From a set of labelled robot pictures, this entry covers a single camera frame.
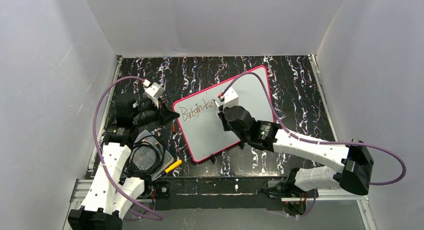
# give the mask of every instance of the metal frame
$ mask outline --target metal frame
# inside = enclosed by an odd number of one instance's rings
[[[116,68],[115,68],[115,73],[113,74],[113,78],[112,78],[111,83],[115,82],[118,78],[119,70],[120,70],[121,65],[122,65],[122,59],[123,59],[123,57],[119,56],[117,64],[116,64]],[[109,106],[111,105],[112,96],[114,95],[114,89],[115,89],[115,86],[113,86],[110,89],[109,94],[107,95],[106,104],[104,105],[103,116],[101,117],[101,121],[100,121],[100,129],[97,132],[97,141],[100,141],[102,134],[103,134],[103,130],[104,130],[104,127],[105,127],[105,122],[106,122],[106,116],[108,114]],[[93,151],[91,153],[90,162],[88,163],[88,171],[93,170],[94,162],[96,160],[96,155],[97,155],[97,149],[96,149],[96,146],[93,146]]]
[[[308,57],[309,57],[310,65],[312,66],[313,76],[315,77],[315,80],[316,80],[316,83],[317,83],[317,86],[318,86],[318,91],[321,95],[322,102],[324,104],[325,113],[327,114],[328,122],[329,122],[331,130],[332,130],[332,134],[334,136],[334,139],[336,141],[338,141],[336,130],[334,129],[333,121],[330,117],[330,112],[329,112],[329,108],[328,108],[328,105],[327,105],[327,99],[326,99],[326,96],[324,94],[323,85],[321,83],[320,70],[318,68],[318,63],[317,63],[317,56],[316,55],[309,55]],[[363,221],[363,224],[365,226],[365,229],[366,230],[377,230],[376,224],[375,224],[374,219],[373,219],[373,215],[371,214],[370,207],[368,205],[368,197],[364,196],[363,199],[358,199],[356,201],[357,201],[357,204],[358,204],[360,214],[362,216],[362,221]]]
[[[115,73],[114,73],[112,82],[114,82],[118,78],[119,70],[120,70],[123,58],[124,57],[120,56],[118,61],[117,61],[117,66],[116,66],[116,69],[115,69]],[[320,79],[320,71],[318,69],[318,65],[317,65],[317,61],[316,61],[316,55],[309,55],[308,58],[309,58],[310,64],[312,65],[312,72],[313,72],[313,75],[314,75],[315,80],[317,82],[318,91],[321,95],[321,98],[322,98],[322,101],[323,101],[323,104],[324,104],[324,108],[325,108],[325,112],[327,114],[327,118],[328,118],[331,130],[332,130],[334,139],[338,140],[334,126],[333,126],[333,122],[331,120],[330,113],[329,113],[329,110],[328,110],[325,94],[324,94],[324,91],[323,91],[323,87],[322,87],[322,83],[321,83],[321,79]],[[104,124],[105,124],[106,116],[107,116],[107,109],[109,108],[109,106],[111,104],[112,95],[113,94],[109,94],[108,97],[107,97],[107,101],[106,101],[106,105],[105,105],[105,111],[104,111],[102,119],[101,119],[100,130],[99,130],[98,135],[97,135],[97,140],[100,140],[101,135],[103,133]],[[94,167],[94,160],[96,158],[96,152],[97,151],[94,148],[93,153],[92,153],[91,158],[90,158],[89,165],[88,165],[88,170],[92,170],[93,167]],[[85,196],[87,195],[91,184],[92,184],[92,180],[77,180],[76,181],[75,187],[74,187],[73,192],[72,192],[72,196],[70,198],[70,205],[69,205],[68,212],[71,209],[78,209],[79,208],[82,200],[84,200]],[[292,201],[292,200],[293,199],[290,199],[290,198],[282,198],[282,201]],[[321,201],[321,200],[356,200],[357,203],[358,203],[358,208],[359,208],[359,211],[361,213],[362,220],[363,220],[363,223],[364,223],[366,230],[377,230],[376,225],[374,223],[373,216],[371,215],[370,207],[368,205],[368,197],[367,196],[354,195],[354,194],[351,194],[351,193],[344,191],[343,189],[321,189],[321,190],[319,190],[319,197],[316,200],[318,200],[318,201]],[[144,201],[150,202],[150,200],[148,200],[148,199],[140,199],[140,202],[144,202]],[[71,227],[69,226],[68,221],[66,219],[65,219],[65,222],[64,222],[63,229],[64,230],[71,230]]]

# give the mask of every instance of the white wall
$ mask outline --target white wall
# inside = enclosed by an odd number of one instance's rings
[[[130,56],[315,54],[342,0],[87,0]]]
[[[379,229],[424,225],[424,0],[343,0],[317,54],[323,89],[341,140],[355,137],[393,150],[404,180],[373,186]],[[373,181],[400,165],[371,149]]]
[[[116,56],[86,0],[0,0],[1,229],[61,229]]]

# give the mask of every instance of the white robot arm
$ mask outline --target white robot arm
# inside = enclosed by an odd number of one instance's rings
[[[292,131],[287,133],[276,123],[256,121],[238,105],[238,98],[235,90],[229,88],[219,96],[223,105],[217,104],[217,114],[224,130],[234,132],[242,145],[247,143],[258,150],[288,153],[324,165],[292,169],[287,180],[277,187],[279,194],[339,187],[357,195],[368,194],[374,160],[366,147],[319,144],[325,141]],[[318,144],[300,141],[293,134]]]

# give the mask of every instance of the purple cable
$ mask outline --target purple cable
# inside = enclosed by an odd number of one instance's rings
[[[140,77],[136,77],[136,76],[126,76],[126,77],[122,77],[119,80],[113,82],[102,94],[102,96],[100,97],[100,100],[98,101],[97,107],[95,109],[94,112],[94,119],[93,119],[93,137],[94,137],[94,144],[95,147],[97,149],[97,154],[100,158],[100,162],[103,164],[103,169],[104,172],[106,174],[106,177],[108,178],[109,182],[112,184],[112,186],[116,189],[117,192],[119,192],[122,196],[124,196],[126,199],[128,199],[130,202],[132,202],[133,204],[143,208],[144,210],[150,212],[151,214],[155,215],[156,217],[153,216],[149,216],[149,215],[143,215],[140,214],[136,211],[133,211],[131,208],[129,209],[130,212],[132,212],[134,215],[136,216],[140,216],[140,217],[144,217],[144,218],[148,218],[148,219],[152,219],[152,220],[163,220],[164,217],[159,214],[158,212],[151,210],[150,208],[144,206],[143,204],[139,203],[138,201],[136,201],[135,199],[131,198],[130,196],[128,196],[124,191],[122,191],[119,186],[114,182],[114,180],[112,179],[108,168],[105,166],[105,160],[103,159],[102,156],[102,151],[100,150],[100,146],[99,146],[99,142],[97,141],[97,133],[96,133],[96,119],[97,119],[97,115],[99,113],[99,109],[100,109],[100,105],[102,104],[103,99],[105,98],[106,94],[111,90],[111,88],[116,85],[117,83],[124,81],[124,80],[128,80],[128,79],[135,79],[135,80],[139,80],[141,82],[144,82],[144,79],[140,78]]]
[[[277,112],[276,112],[276,110],[274,109],[274,107],[273,107],[273,103],[272,103],[272,101],[271,101],[271,99],[270,99],[270,97],[269,97],[269,95],[268,95],[268,93],[267,93],[267,89],[266,89],[266,87],[265,87],[265,85],[264,85],[264,82],[262,81],[262,79],[259,77],[259,75],[257,75],[256,73],[254,73],[254,72],[245,72],[245,73],[242,73],[242,74],[240,74],[240,75],[238,75],[236,78],[234,78],[234,80],[232,80],[231,82],[230,82],[230,84],[221,92],[221,94],[220,95],[224,95],[224,93],[231,87],[231,85],[233,85],[234,84],[234,82],[236,81],[236,80],[238,80],[240,77],[242,77],[242,76],[244,76],[244,75],[247,75],[247,74],[250,74],[250,75],[254,75],[254,76],[256,76],[256,78],[259,80],[259,82],[260,82],[260,84],[262,85],[262,88],[263,88],[263,91],[264,91],[264,93],[265,93],[265,96],[266,96],[266,98],[268,99],[268,103],[269,103],[269,106],[271,107],[271,111],[272,111],[272,114],[274,115],[274,117],[277,119],[277,121],[278,121],[278,123],[280,124],[280,126],[282,127],[282,129],[285,131],[285,132],[287,132],[287,133],[289,133],[290,134],[290,136],[291,137],[293,137],[294,139],[296,139],[296,140],[300,140],[300,141],[303,141],[303,142],[307,142],[307,143],[311,143],[311,144],[321,144],[321,145],[354,145],[354,146],[365,146],[365,147],[371,147],[371,148],[374,148],[374,149],[377,149],[377,150],[380,150],[380,151],[382,151],[382,152],[385,152],[385,153],[387,153],[387,154],[389,154],[390,156],[392,156],[392,157],[394,157],[400,164],[401,164],[401,166],[402,166],[402,173],[400,174],[400,176],[399,177],[397,177],[396,179],[393,179],[393,180],[391,180],[391,181],[385,181],[385,182],[371,182],[370,183],[370,185],[379,185],[379,186],[383,186],[383,185],[389,185],[389,184],[393,184],[393,183],[396,183],[396,182],[398,182],[398,181],[400,181],[400,180],[402,180],[404,177],[405,177],[405,175],[406,175],[406,173],[407,173],[407,166],[405,165],[405,163],[404,163],[404,161],[398,156],[398,155],[396,155],[394,152],[391,152],[391,151],[389,151],[389,150],[387,150],[387,149],[385,149],[385,148],[383,148],[383,147],[381,147],[381,146],[376,146],[376,145],[372,145],[372,144],[367,144],[367,143],[360,143],[360,142],[344,142],[344,141],[314,141],[314,140],[308,140],[308,139],[303,139],[303,138],[299,138],[298,136],[296,136],[295,134],[293,134],[293,133],[291,133],[290,132],[290,130],[286,127],[286,126],[284,126],[284,124],[283,124],[283,122],[281,121],[281,119],[280,119],[280,117],[278,116],[278,114],[277,114]],[[317,192],[316,192],[316,190],[315,190],[315,192],[314,192],[314,194],[313,194],[313,202],[312,202],[312,206],[309,208],[309,210],[307,211],[307,212],[305,212],[302,216],[305,216],[305,215],[307,215],[307,214],[309,214],[311,211],[312,211],[312,209],[313,209],[313,207],[314,207],[314,205],[315,205],[315,200],[317,199]]]

